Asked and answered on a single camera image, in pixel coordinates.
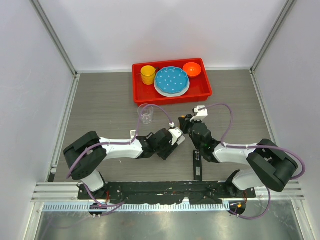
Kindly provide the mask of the white remote with black batteries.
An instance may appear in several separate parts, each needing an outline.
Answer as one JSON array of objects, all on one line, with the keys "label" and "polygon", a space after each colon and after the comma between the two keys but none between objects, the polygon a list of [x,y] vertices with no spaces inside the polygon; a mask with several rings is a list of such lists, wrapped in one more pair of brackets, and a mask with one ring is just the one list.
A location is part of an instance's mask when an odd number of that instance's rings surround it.
[{"label": "white remote with black batteries", "polygon": [[180,137],[177,138],[175,144],[179,146],[185,141],[185,139],[186,139],[185,136],[181,135]]}]

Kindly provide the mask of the long white remote control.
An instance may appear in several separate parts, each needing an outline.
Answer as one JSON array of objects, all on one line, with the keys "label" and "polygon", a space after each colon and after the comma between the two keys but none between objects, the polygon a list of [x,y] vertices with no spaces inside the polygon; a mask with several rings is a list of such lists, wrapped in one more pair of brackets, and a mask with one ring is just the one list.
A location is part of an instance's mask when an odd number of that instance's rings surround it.
[{"label": "long white remote control", "polygon": [[131,138],[134,138],[135,134],[136,134],[136,130],[131,130],[130,131],[130,137]]}]

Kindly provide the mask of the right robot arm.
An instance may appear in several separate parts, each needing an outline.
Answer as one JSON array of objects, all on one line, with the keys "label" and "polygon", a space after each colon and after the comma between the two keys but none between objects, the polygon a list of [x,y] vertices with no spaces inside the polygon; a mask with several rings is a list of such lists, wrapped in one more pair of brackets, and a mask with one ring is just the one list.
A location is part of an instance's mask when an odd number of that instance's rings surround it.
[{"label": "right robot arm", "polygon": [[178,120],[182,132],[190,137],[207,162],[249,166],[247,170],[235,170],[225,181],[225,191],[230,197],[236,198],[247,189],[262,186],[282,192],[298,169],[297,162],[269,139],[248,146],[230,146],[214,139],[206,124],[193,115]]}]

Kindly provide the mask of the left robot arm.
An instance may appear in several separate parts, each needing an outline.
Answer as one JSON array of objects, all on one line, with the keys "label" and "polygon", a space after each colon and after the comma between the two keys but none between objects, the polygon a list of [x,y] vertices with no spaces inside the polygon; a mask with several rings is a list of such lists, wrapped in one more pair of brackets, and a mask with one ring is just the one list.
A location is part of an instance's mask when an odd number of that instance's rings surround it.
[{"label": "left robot arm", "polygon": [[158,155],[166,160],[185,140],[178,128],[163,128],[147,136],[134,135],[131,139],[107,139],[90,131],[63,151],[69,167],[67,178],[81,181],[93,198],[100,200],[107,192],[106,182],[97,168],[110,159],[148,159]]}]

